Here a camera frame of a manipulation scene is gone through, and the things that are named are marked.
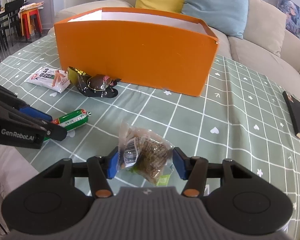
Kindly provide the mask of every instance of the plastic food bag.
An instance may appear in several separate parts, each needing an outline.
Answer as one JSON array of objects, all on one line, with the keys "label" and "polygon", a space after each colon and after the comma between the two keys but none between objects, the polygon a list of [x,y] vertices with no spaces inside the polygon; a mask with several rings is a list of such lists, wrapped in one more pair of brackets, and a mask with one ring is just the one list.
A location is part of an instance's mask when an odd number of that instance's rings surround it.
[{"label": "plastic food bag", "polygon": [[39,68],[25,82],[46,87],[59,93],[62,93],[70,85],[66,71],[48,67]]},{"label": "plastic food bag", "polygon": [[151,130],[122,123],[117,170],[130,167],[132,172],[140,174],[150,183],[166,185],[173,171],[172,149],[171,143]]}]

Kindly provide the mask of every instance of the white heart pattern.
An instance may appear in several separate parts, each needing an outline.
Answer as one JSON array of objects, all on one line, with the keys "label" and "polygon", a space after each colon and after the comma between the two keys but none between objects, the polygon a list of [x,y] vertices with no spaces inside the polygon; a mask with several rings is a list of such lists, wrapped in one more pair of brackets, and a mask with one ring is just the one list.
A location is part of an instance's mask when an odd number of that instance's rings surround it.
[{"label": "white heart pattern", "polygon": [[71,130],[67,133],[67,136],[69,136],[70,138],[73,138],[75,136],[75,130]]},{"label": "white heart pattern", "polygon": [[214,127],[210,130],[210,133],[216,133],[216,134],[219,134],[219,130],[217,127]]}]

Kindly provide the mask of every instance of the stool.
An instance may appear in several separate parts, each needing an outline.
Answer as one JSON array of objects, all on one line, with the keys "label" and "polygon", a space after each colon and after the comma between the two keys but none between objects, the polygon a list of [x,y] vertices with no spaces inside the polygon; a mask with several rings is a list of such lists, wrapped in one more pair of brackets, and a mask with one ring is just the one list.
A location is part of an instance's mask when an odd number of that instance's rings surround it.
[{"label": "stool", "polygon": [[21,12],[21,19],[22,35],[25,36],[26,41],[30,38],[31,19],[34,20],[35,30],[39,33],[39,36],[41,37],[42,25],[39,16],[39,10],[37,8]]}]

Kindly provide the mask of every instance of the barcode label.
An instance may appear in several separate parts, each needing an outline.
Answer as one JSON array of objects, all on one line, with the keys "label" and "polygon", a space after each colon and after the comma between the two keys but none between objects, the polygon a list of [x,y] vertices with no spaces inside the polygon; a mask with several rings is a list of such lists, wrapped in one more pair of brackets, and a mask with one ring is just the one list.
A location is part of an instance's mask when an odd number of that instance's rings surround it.
[{"label": "barcode label", "polygon": [[138,150],[136,147],[136,138],[128,141],[127,146],[124,150],[123,159],[125,167],[133,166],[137,162]]}]

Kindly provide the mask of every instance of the orange cardboard box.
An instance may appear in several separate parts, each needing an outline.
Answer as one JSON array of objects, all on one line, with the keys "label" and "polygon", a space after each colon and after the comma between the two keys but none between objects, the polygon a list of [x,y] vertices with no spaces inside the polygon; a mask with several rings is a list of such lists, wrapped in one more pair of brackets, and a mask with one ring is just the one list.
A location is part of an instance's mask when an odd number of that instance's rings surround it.
[{"label": "orange cardboard box", "polygon": [[200,19],[149,9],[99,8],[55,23],[62,69],[201,95],[218,38]]}]

